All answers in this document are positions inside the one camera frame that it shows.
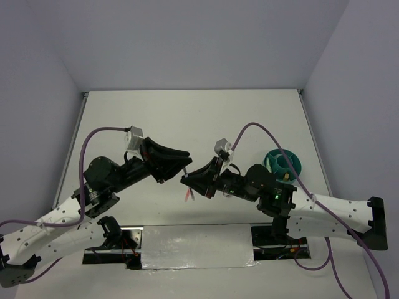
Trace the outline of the green translucent highlighter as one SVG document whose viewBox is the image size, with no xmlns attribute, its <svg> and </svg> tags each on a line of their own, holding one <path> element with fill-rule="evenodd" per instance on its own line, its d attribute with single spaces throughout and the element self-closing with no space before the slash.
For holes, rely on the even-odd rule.
<svg viewBox="0 0 399 299">
<path fill-rule="evenodd" d="M 268 157 L 265 160 L 265 167 L 270 173 L 272 173 L 272 168 L 271 168 L 270 160 Z"/>
</svg>

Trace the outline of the pink red gel pen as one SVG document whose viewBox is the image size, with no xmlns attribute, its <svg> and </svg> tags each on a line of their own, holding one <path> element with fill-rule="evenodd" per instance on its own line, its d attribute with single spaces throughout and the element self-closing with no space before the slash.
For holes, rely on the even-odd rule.
<svg viewBox="0 0 399 299">
<path fill-rule="evenodd" d="M 188 188 L 186 195 L 185 195 L 185 202 L 188 202 L 189 199 L 191 199 L 192 201 L 195 200 L 195 195 L 194 195 L 192 188 Z"/>
</svg>

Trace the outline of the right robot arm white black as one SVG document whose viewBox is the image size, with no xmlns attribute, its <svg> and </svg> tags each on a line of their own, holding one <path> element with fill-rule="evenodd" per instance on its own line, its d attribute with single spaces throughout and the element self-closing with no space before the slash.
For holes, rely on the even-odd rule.
<svg viewBox="0 0 399 299">
<path fill-rule="evenodd" d="M 245 175 L 222 168 L 214 157 L 206 166 L 188 173 L 181 183 L 211 199 L 216 192 L 256 203 L 272 218 L 271 237 L 278 244 L 303 237 L 353 237 L 370 250 L 387 250 L 384 201 L 308 196 L 291 184 L 279 182 L 263 165 L 251 166 Z"/>
</svg>

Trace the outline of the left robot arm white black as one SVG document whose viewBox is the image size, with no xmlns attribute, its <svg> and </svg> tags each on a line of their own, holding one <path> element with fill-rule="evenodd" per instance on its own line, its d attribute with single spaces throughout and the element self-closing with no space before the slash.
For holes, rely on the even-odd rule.
<svg viewBox="0 0 399 299">
<path fill-rule="evenodd" d="M 138 156 L 119 165 L 104 156 L 95 158 L 84 172 L 84 189 L 75 190 L 61 205 L 27 225 L 1 236 L 1 286 L 32 281 L 40 267 L 75 251 L 123 243 L 123 232 L 112 216 L 106 216 L 120 200 L 117 193 L 152 176 L 162 184 L 192 162 L 187 151 L 171 149 L 145 138 Z"/>
</svg>

